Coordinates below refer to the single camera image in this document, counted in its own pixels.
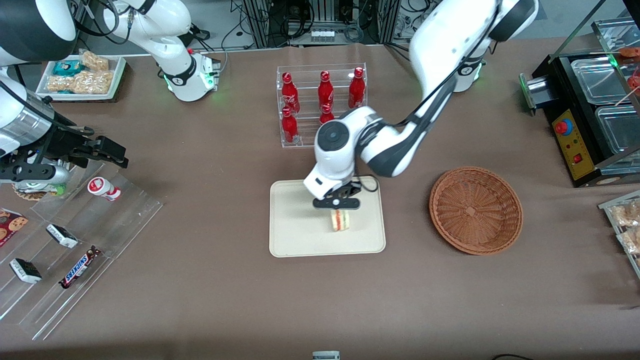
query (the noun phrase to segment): logo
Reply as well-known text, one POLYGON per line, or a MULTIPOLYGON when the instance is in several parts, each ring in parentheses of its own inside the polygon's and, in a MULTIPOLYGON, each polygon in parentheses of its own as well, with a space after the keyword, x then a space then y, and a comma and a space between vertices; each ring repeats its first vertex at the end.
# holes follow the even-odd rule
POLYGON ((472 68, 472 67, 463 67, 462 69, 460 69, 460 74, 463 74, 463 75, 466 76, 466 75, 471 74, 471 72, 473 72, 473 70, 474 70, 474 68, 472 68))
POLYGON ((71 269, 67 276, 65 276, 65 280, 67 282, 71 281, 78 273, 78 270, 80 270, 84 266, 84 264, 87 263, 87 261, 89 261, 89 257, 85 254, 80 258, 80 260, 76 263, 73 269, 71 269))

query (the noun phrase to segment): brown table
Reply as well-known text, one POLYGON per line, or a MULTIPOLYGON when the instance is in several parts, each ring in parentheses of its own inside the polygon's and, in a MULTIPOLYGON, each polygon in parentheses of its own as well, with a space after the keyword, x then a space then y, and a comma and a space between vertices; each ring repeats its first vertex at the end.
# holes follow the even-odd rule
POLYGON ((382 253, 292 259, 269 253, 269 187, 304 178, 314 154, 280 146, 276 66, 366 61, 369 104, 390 122, 419 101, 410 66, 382 46, 233 53, 220 90, 183 103, 151 58, 129 58, 120 102, 56 109, 126 146, 122 173, 165 206, 48 340, 0 323, 0 357, 637 359, 638 280, 596 205, 638 186, 573 189, 544 116, 523 107, 518 74, 559 43, 500 45, 407 171, 381 179, 382 253), (431 185, 463 165, 522 200, 522 235, 499 255, 462 254, 431 224, 431 185))

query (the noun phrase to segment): coca-cola bottle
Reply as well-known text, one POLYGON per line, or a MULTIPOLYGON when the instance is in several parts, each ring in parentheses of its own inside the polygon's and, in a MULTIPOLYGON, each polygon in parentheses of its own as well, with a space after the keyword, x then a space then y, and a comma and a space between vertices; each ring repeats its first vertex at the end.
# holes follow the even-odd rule
POLYGON ((300 100, 298 99, 298 88, 291 80, 291 73, 284 72, 282 74, 282 99, 285 106, 290 107, 295 113, 300 112, 300 100))
POLYGON ((322 112, 322 114, 320 114, 320 124, 324 124, 325 122, 335 119, 333 113, 331 112, 332 110, 333 106, 331 104, 322 104, 322 107, 320 109, 320 111, 322 112))
POLYGON ((364 69, 361 67, 357 67, 353 71, 353 79, 349 85, 349 109, 359 108, 362 106, 364 90, 366 87, 364 79, 362 78, 363 74, 364 69))
POLYGON ((288 143, 298 143, 300 135, 298 134, 298 122, 291 114, 291 108, 282 109, 282 131, 284 131, 284 140, 288 143))
POLYGON ((333 85, 329 80, 329 72, 323 70, 320 73, 320 86, 318 86, 318 108, 322 109, 322 104, 333 106, 333 85))

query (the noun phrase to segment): brown basket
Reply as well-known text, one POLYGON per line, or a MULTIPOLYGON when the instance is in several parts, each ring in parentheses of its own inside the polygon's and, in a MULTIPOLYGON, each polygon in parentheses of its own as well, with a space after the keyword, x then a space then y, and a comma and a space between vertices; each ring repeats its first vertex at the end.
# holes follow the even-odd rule
POLYGON ((431 189, 429 212, 445 240, 473 255, 505 250, 522 230, 522 205, 516 193, 498 175, 479 167, 442 175, 431 189))

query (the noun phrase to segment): clear acrylic shelf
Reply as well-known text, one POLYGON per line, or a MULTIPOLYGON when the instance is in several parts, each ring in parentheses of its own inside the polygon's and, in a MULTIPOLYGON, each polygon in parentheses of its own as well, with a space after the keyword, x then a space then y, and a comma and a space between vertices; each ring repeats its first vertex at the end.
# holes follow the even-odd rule
MULTIPOLYGON (((320 85, 320 72, 327 70, 331 74, 333 85, 333 115, 337 118, 349 110, 349 85, 353 79, 353 70, 356 67, 364 69, 363 79, 367 84, 366 63, 345 63, 330 65, 299 65, 279 66, 276 72, 276 99, 278 101, 278 126, 280 127, 280 142, 282 147, 310 147, 314 145, 316 132, 320 127, 320 109, 318 103, 318 86, 320 85), (282 74, 290 72, 293 83, 298 88, 300 99, 300 112, 295 115, 298 121, 298 143, 287 143, 282 131, 282 74)), ((367 105, 367 92, 369 85, 365 87, 363 105, 367 105)))
POLYGON ((20 230, 26 238, 16 241, 15 247, 3 254, 0 264, 3 320, 19 322, 34 340, 45 339, 55 329, 162 207, 160 202, 109 168, 99 164, 96 172, 92 171, 96 168, 91 167, 79 170, 83 174, 77 175, 79 182, 66 197, 45 196, 31 208, 34 214, 28 216, 29 229, 25 226, 20 230), (119 187, 120 198, 110 202, 86 191, 93 176, 102 176, 119 187), (80 242, 73 249, 60 245, 46 232, 48 224, 64 227, 80 242), (102 254, 69 289, 63 289, 58 281, 92 245, 102 254), (13 258, 32 262, 42 280, 36 284, 20 281, 8 265, 13 258))

